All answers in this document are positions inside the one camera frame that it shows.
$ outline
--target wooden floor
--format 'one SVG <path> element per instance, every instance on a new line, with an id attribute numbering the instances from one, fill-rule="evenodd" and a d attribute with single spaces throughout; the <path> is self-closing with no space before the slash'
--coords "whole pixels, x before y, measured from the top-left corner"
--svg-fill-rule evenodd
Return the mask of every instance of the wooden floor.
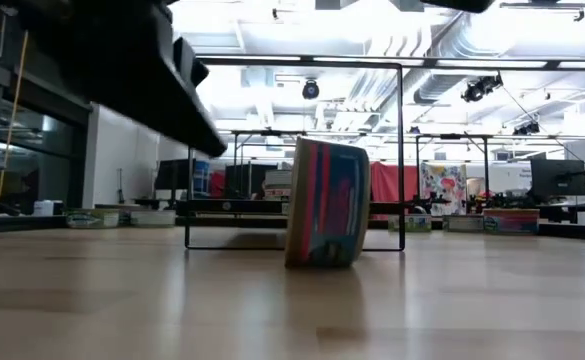
<path id="1" fill-rule="evenodd" d="M 585 241 L 435 232 L 289 271 L 182 236 L 0 234 L 0 359 L 585 360 Z"/>

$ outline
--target computer monitor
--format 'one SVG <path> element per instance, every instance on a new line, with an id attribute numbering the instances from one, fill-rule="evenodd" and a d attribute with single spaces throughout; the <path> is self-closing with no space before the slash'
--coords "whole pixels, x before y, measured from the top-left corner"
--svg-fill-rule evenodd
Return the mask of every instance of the computer monitor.
<path id="1" fill-rule="evenodd" d="M 585 195 L 585 163 L 583 161 L 532 159 L 530 164 L 532 166 L 532 193 L 535 196 Z"/>
<path id="2" fill-rule="evenodd" d="M 159 173 L 154 181 L 156 190 L 184 190 L 190 187 L 190 161 L 188 159 L 165 160 L 159 164 Z"/>

